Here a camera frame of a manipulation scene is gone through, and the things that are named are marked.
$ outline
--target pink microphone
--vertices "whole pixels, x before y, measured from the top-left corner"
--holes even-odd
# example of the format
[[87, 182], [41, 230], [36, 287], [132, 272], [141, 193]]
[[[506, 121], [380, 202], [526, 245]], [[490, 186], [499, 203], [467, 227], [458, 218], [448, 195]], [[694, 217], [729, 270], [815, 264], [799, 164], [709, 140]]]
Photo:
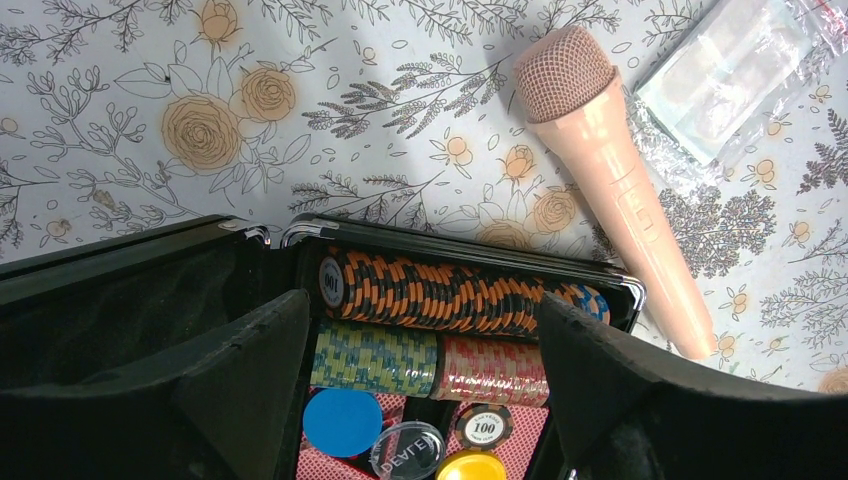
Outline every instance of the pink microphone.
[[551, 33], [515, 63], [528, 128], [556, 153], [624, 265], [645, 283], [662, 332], [687, 358], [716, 348], [701, 292], [627, 128], [621, 76], [580, 27]]

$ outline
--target leaf illustration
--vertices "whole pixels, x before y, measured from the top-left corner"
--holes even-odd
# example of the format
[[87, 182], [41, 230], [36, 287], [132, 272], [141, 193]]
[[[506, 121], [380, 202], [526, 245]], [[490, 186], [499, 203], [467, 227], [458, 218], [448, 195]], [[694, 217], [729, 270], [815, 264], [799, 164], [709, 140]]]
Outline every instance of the leaf illustration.
[[168, 163], [165, 164], [164, 170], [171, 175], [176, 175], [178, 177], [193, 177], [197, 175], [197, 172], [186, 167], [179, 158], [172, 158], [168, 160]]
[[285, 153], [283, 153], [283, 159], [280, 163], [289, 164], [294, 163], [300, 160], [304, 154], [306, 154], [307, 150], [309, 150], [309, 146], [312, 144], [312, 135], [305, 133], [296, 139], [292, 143], [286, 147]]
[[803, 175], [798, 194], [821, 187], [833, 188], [839, 182], [848, 185], [848, 120], [833, 109], [828, 109], [827, 119], [836, 145], [816, 143], [820, 161], [807, 162], [809, 173]]
[[[506, 58], [468, 73], [460, 71], [461, 62], [454, 54], [437, 52], [430, 59], [435, 65], [414, 62], [398, 66], [400, 75], [390, 86], [374, 80], [352, 83], [351, 90], [343, 93], [339, 102], [319, 102], [327, 109], [301, 115], [310, 119], [308, 126], [314, 130], [329, 129], [336, 138], [350, 139], [368, 129], [370, 116], [390, 112], [391, 119], [381, 122], [382, 126], [396, 127], [398, 134], [411, 131], [407, 138], [412, 138], [444, 112], [458, 118], [476, 105], [485, 104], [507, 81], [506, 75], [498, 71]], [[477, 88], [468, 87], [475, 82], [479, 84]], [[411, 98], [403, 98], [405, 93]]]
[[600, 25], [604, 30], [615, 33], [621, 19], [618, 16], [618, 10], [608, 12], [604, 8], [606, 3], [601, 0], [581, 0], [580, 2], [553, 0], [547, 6], [542, 7], [542, 11], [538, 13], [542, 25], [533, 26], [533, 35], [530, 36], [530, 39], [536, 42], [555, 29], [569, 25], [578, 25], [584, 28]]
[[146, 68], [131, 70], [116, 78], [115, 83], [127, 93], [144, 98], [165, 98], [171, 94], [171, 84], [153, 78]]
[[276, 134], [277, 122], [268, 122], [268, 126], [265, 127], [265, 130], [262, 132], [262, 143], [268, 143]]
[[660, 0], [658, 6], [656, 10], [651, 9], [651, 14], [645, 19], [652, 27], [642, 39], [648, 46], [657, 41], [661, 47], [674, 45], [676, 40], [695, 26], [704, 11], [703, 2], [699, 1], [693, 6], [691, 0], [671, 0], [670, 3]]
[[258, 63], [263, 68], [267, 68], [268, 70], [276, 70], [277, 69], [277, 64], [275, 64], [274, 62], [269, 62], [267, 60], [259, 60], [256, 63]]
[[165, 73], [165, 69], [160, 67], [155, 63], [145, 63], [144, 68], [147, 69], [147, 72], [150, 73], [150, 76], [155, 78], [160, 82], [168, 81], [168, 74]]
[[223, 58], [216, 58], [212, 66], [209, 67], [209, 73], [206, 76], [206, 88], [209, 93], [225, 101], [233, 96], [233, 79], [230, 78], [230, 71], [227, 70]]
[[456, 171], [459, 172], [460, 175], [471, 180], [471, 174], [468, 173], [468, 170], [466, 170], [465, 167], [462, 165], [454, 165], [454, 167], [456, 167]]
[[793, 260], [789, 263], [821, 258], [822, 265], [829, 266], [833, 263], [845, 265], [848, 263], [848, 235], [840, 235], [842, 232], [842, 219], [837, 218], [835, 224], [827, 230], [827, 234], [821, 242], [807, 250], [802, 259]]
[[832, 353], [828, 356], [819, 358], [818, 360], [810, 363], [810, 368], [817, 372], [830, 372], [839, 368], [840, 364], [848, 365], [848, 354], [845, 355], [846, 361], [842, 362], [839, 355]]
[[283, 170], [279, 167], [270, 167], [268, 168], [268, 180], [276, 184], [283, 183]]
[[327, 90], [332, 90], [339, 85], [341, 81], [341, 76], [338, 73], [334, 73], [330, 75], [330, 78], [327, 79]]
[[848, 327], [848, 275], [834, 270], [804, 272], [794, 287], [761, 300], [761, 324], [788, 327], [801, 323], [803, 343], [813, 350], [830, 345]]
[[[556, 237], [556, 241], [554, 242], [553, 245], [556, 245], [556, 243], [559, 241], [559, 235], [560, 235], [560, 232], [554, 233], [554, 236]], [[565, 250], [565, 256], [575, 257], [575, 258], [581, 257], [582, 253], [583, 253], [583, 249], [586, 247], [586, 242], [587, 242], [586, 235], [583, 235], [582, 237], [578, 238], [577, 240], [571, 242], [571, 245], [569, 245], [568, 248]]]
[[406, 175], [372, 175], [362, 179], [363, 182], [371, 185], [383, 185], [391, 188], [409, 188], [412, 185], [406, 178]]
[[262, 169], [257, 165], [250, 170], [244, 176], [244, 185], [241, 187], [241, 193], [244, 195], [245, 193], [250, 192], [259, 182], [262, 181]]
[[315, 70], [315, 65], [313, 65], [310, 62], [300, 58], [300, 59], [293, 61], [289, 65], [289, 69], [294, 73], [306, 73], [306, 72], [311, 72], [312, 70]]
[[222, 170], [218, 172], [218, 175], [215, 176], [215, 180], [212, 181], [212, 185], [209, 187], [209, 193], [215, 193], [218, 190], [224, 189], [232, 185], [235, 181], [233, 178], [233, 167], [230, 167], [226, 170]]
[[185, 65], [168, 65], [171, 77], [171, 91], [178, 97], [196, 95], [203, 90], [203, 80], [194, 73], [194, 70]]
[[517, 222], [523, 222], [527, 218], [527, 202], [520, 190], [516, 190], [510, 197], [507, 214], [509, 215], [508, 218]]
[[[248, 0], [247, 4], [250, 5], [253, 1]], [[309, 40], [320, 36], [316, 31], [317, 26], [309, 23], [313, 20], [313, 11], [317, 10], [325, 25], [333, 16], [326, 5], [316, 0], [296, 0], [290, 3], [285, 0], [261, 0], [257, 4], [261, 6], [262, 16], [265, 18], [277, 22], [285, 17], [286, 33], [291, 37], [296, 28], [300, 43], [304, 42], [304, 35], [308, 36]]]
[[467, 233], [480, 226], [480, 220], [469, 217], [462, 211], [456, 211], [443, 218], [438, 226], [446, 232]]
[[177, 40], [174, 42], [174, 63], [185, 63], [186, 57], [186, 48], [185, 43]]
[[389, 16], [383, 12], [388, 5], [378, 5], [377, 0], [342, 0], [341, 3], [342, 10], [345, 10], [350, 5], [354, 11], [359, 13], [359, 16], [363, 20], [367, 17], [372, 26], [376, 19], [389, 20]]
[[35, 166], [33, 168], [35, 169], [36, 172], [40, 173], [41, 175], [43, 175], [47, 178], [52, 178], [54, 180], [59, 179], [59, 175], [57, 175], [55, 172], [53, 172], [53, 170], [50, 170], [49, 168], [44, 168], [44, 167], [39, 167], [39, 166]]
[[466, 214], [469, 218], [480, 218], [480, 216], [477, 215], [477, 209], [471, 205], [463, 205], [459, 207], [459, 211]]
[[[759, 255], [766, 239], [775, 233], [774, 201], [756, 190], [721, 203], [721, 191], [703, 188], [689, 201], [665, 189], [660, 204], [669, 218], [675, 238], [694, 277], [726, 276], [739, 264], [740, 251]], [[593, 258], [617, 257], [603, 229], [593, 228]]]
[[245, 164], [239, 162], [235, 166], [235, 172], [233, 172], [233, 181], [240, 182], [242, 178], [244, 178], [244, 172], [247, 170]]
[[495, 220], [503, 220], [506, 214], [497, 203], [482, 202], [478, 206], [480, 212], [480, 224], [488, 227], [495, 223]]

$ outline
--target black foam lining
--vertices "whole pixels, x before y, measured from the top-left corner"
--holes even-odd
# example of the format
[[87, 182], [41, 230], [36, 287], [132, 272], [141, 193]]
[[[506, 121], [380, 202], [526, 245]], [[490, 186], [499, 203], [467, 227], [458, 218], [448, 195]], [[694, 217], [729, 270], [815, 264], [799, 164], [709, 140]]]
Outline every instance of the black foam lining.
[[226, 244], [0, 319], [0, 388], [72, 384], [224, 325], [262, 303], [259, 249]]

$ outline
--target table surface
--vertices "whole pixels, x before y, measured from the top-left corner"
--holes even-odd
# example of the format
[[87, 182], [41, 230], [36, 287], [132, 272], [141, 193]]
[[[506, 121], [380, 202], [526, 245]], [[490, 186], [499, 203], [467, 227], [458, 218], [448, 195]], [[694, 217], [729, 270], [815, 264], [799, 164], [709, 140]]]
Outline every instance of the table surface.
[[[632, 86], [714, 2], [3, 3], [9, 262], [211, 213], [279, 234], [305, 211], [611, 258], [523, 128], [512, 62], [582, 25]], [[713, 314], [705, 365], [848, 392], [825, 379], [848, 373], [846, 77], [837, 62], [772, 118], [708, 213], [660, 194]], [[667, 347], [645, 316], [634, 334]]]

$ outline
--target poker chip case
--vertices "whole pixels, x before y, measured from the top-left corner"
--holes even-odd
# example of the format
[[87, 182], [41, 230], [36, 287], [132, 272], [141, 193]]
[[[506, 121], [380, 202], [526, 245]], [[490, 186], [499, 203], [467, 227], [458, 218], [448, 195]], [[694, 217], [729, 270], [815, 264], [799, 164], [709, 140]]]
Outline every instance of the poker chip case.
[[[314, 214], [295, 218], [279, 245], [272, 245], [263, 225], [210, 216], [0, 266], [0, 409], [5, 415], [20, 412], [4, 419], [8, 428], [0, 437], [20, 449], [14, 465], [0, 462], [5, 465], [0, 474], [19, 478], [14, 474], [31, 468], [49, 475], [56, 473], [54, 464], [86, 464], [101, 472], [120, 471], [123, 478], [189, 478], [173, 474], [174, 462], [190, 464], [190, 458], [200, 456], [207, 474], [217, 472], [208, 478], [295, 480], [303, 445], [301, 416], [316, 387], [403, 395], [404, 421], [429, 423], [451, 438], [457, 409], [474, 399], [462, 395], [467, 387], [448, 370], [473, 365], [459, 357], [450, 360], [454, 350], [445, 345], [485, 342], [492, 355], [514, 363], [504, 363], [504, 372], [520, 377], [531, 366], [522, 352], [534, 348], [534, 304], [544, 291], [627, 332], [645, 300], [644, 286], [609, 264]], [[257, 332], [271, 332], [263, 338], [277, 335], [285, 351], [249, 354], [242, 345], [262, 344]], [[242, 393], [229, 388], [216, 394], [210, 386], [204, 391], [218, 399], [218, 406], [211, 407], [215, 402], [194, 398], [183, 386], [187, 378], [202, 383], [198, 378], [205, 370], [191, 362], [210, 357], [185, 352], [220, 346], [226, 335], [240, 340], [231, 341], [229, 350], [216, 347], [216, 355], [247, 356], [260, 363], [223, 362], [241, 372], [231, 381], [243, 387], [235, 389]], [[351, 354], [353, 343], [386, 362], [380, 363], [382, 372], [407, 374], [377, 375], [374, 363], [373, 369], [339, 372], [337, 359]], [[403, 356], [392, 358], [401, 343]], [[367, 357], [353, 353], [359, 362]], [[179, 361], [160, 360], [172, 354]], [[261, 363], [274, 355], [271, 369]], [[531, 383], [520, 385], [520, 394], [492, 392], [486, 401], [546, 408], [546, 393], [533, 390]], [[275, 388], [274, 401], [289, 405], [281, 418], [268, 422], [248, 415], [252, 420], [236, 421], [247, 415], [243, 405], [251, 401], [249, 392]], [[66, 442], [73, 443], [67, 436], [71, 427], [61, 419], [99, 418], [109, 402], [122, 401], [119, 391], [156, 392], [129, 395], [128, 403], [115, 406], [114, 415], [127, 417], [121, 435], [136, 432], [146, 438], [155, 429], [168, 440], [147, 447], [118, 441], [110, 427], [120, 422], [110, 417], [101, 430], [89, 429], [88, 437], [78, 439], [89, 451], [108, 453], [82, 462], [67, 447]], [[66, 401], [69, 395], [102, 405], [83, 414], [79, 402]], [[215, 416], [210, 409], [228, 405], [232, 410], [217, 413], [228, 419], [227, 428], [202, 426]], [[169, 413], [155, 420], [153, 414], [130, 414], [139, 408]], [[33, 430], [29, 422], [36, 414], [57, 421]], [[563, 475], [553, 430], [547, 416], [524, 478]], [[280, 448], [268, 451], [263, 441]], [[255, 449], [244, 454], [251, 442], [257, 442]], [[107, 447], [111, 444], [132, 446], [135, 453]], [[28, 461], [28, 448], [61, 453], [52, 463], [37, 456]], [[367, 461], [345, 462], [362, 478], [377, 478]], [[126, 471], [138, 477], [127, 477]]]

